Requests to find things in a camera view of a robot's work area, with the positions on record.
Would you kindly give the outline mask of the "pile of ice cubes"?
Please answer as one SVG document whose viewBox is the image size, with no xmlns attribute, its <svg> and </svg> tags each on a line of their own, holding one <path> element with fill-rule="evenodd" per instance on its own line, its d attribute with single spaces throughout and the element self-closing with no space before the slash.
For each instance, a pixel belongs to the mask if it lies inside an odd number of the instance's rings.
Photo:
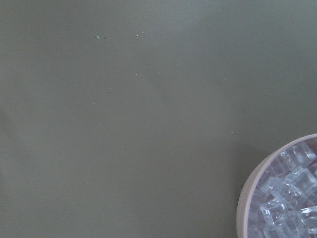
<svg viewBox="0 0 317 238">
<path fill-rule="evenodd" d="M 317 236 L 317 153 L 308 143 L 282 151 L 265 169 L 251 199 L 247 236 Z"/>
</svg>

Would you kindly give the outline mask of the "pink bowl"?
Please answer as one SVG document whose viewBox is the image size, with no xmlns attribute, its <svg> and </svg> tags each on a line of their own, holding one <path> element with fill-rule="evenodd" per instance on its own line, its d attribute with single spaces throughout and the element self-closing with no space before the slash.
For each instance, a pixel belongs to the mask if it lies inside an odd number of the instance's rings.
<svg viewBox="0 0 317 238">
<path fill-rule="evenodd" d="M 317 134 L 306 135 L 298 138 L 290 143 L 284 145 L 278 150 L 268 155 L 263 161 L 261 161 L 255 169 L 251 172 L 248 179 L 244 183 L 242 191 L 237 205 L 236 213 L 236 232 L 238 238 L 247 238 L 248 231 L 248 216 L 251 200 L 255 191 L 256 185 L 258 184 L 260 177 L 269 166 L 269 164 L 283 151 L 290 148 L 293 145 L 299 144 L 300 142 L 307 142 L 309 145 L 313 145 L 315 149 L 317 147 Z"/>
</svg>

